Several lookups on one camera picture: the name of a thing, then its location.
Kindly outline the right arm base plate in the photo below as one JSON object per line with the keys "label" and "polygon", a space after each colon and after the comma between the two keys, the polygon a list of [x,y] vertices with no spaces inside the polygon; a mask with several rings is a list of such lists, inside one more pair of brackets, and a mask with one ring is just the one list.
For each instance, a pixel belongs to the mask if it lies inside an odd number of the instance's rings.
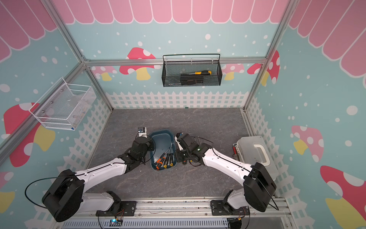
{"label": "right arm base plate", "polygon": [[211,200],[210,208],[213,216],[240,216],[245,217],[250,215],[248,206],[234,209],[223,200]]}

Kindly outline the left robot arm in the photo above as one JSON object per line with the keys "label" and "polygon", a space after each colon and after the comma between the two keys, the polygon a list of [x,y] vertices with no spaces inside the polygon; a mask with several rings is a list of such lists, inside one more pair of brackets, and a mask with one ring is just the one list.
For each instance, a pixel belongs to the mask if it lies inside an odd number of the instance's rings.
{"label": "left robot arm", "polygon": [[117,194],[112,191],[88,193],[88,190],[113,177],[131,172],[144,163],[146,154],[154,149],[155,142],[152,138],[139,136],[130,148],[110,162],[77,172],[64,170],[47,190],[42,203],[57,222],[88,211],[116,217],[124,211]]}

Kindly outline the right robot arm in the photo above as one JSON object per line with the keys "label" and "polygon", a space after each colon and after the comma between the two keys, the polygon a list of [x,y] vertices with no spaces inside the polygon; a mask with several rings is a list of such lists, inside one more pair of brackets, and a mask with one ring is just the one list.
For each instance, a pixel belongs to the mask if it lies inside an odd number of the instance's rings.
{"label": "right robot arm", "polygon": [[179,147],[178,162],[189,161],[215,168],[243,186],[242,189],[229,191],[222,201],[213,200],[211,208],[217,210],[213,214],[239,214],[240,209],[247,206],[265,212],[270,206],[276,184],[264,164],[240,162],[207,143],[197,143],[189,134],[178,133],[175,141]]}

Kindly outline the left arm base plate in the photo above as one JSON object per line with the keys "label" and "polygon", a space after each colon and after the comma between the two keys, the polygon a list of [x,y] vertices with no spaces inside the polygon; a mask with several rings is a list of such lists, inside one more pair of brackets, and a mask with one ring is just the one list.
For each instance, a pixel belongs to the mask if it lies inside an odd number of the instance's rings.
{"label": "left arm base plate", "polygon": [[99,217],[132,217],[136,210],[136,204],[136,201],[115,202],[108,210],[98,210],[95,215]]}

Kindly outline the teal plastic storage box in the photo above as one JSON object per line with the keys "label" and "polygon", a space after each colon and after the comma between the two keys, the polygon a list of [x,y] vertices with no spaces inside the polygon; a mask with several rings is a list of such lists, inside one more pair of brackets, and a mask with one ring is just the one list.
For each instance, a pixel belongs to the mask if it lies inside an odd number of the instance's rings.
{"label": "teal plastic storage box", "polygon": [[[149,134],[149,136],[155,141],[156,148],[155,151],[149,151],[147,155],[147,159],[149,159],[149,163],[154,171],[163,171],[167,169],[172,169],[177,164],[176,159],[176,146],[174,135],[170,130],[158,130]],[[173,166],[171,168],[164,168],[163,164],[159,170],[156,169],[155,163],[159,159],[159,157],[170,147],[173,143]]]}

